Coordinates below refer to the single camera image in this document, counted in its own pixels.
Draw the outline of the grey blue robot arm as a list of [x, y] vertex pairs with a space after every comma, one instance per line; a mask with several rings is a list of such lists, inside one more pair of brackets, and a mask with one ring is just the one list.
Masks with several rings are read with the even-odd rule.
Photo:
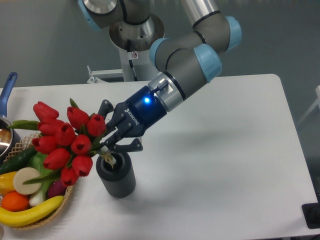
[[148, 0], [80, 0], [87, 23], [95, 30], [109, 29], [118, 48], [124, 81], [147, 85], [115, 107], [101, 109], [106, 116], [104, 153], [141, 151], [141, 136], [153, 124], [197, 92], [222, 71], [219, 55], [238, 46], [239, 22], [221, 14], [213, 0], [185, 0], [182, 5], [192, 32], [165, 38], [163, 22], [150, 11]]

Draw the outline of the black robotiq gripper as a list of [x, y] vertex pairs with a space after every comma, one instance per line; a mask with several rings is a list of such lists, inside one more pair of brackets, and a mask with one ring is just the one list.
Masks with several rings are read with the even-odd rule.
[[163, 118], [167, 111], [161, 101], [154, 96], [148, 86], [144, 86], [126, 101], [118, 103], [115, 108], [111, 102], [104, 99], [98, 110], [99, 123], [106, 120], [112, 113], [106, 128], [117, 130], [100, 144], [101, 153], [131, 153], [143, 150], [141, 136], [153, 124]]

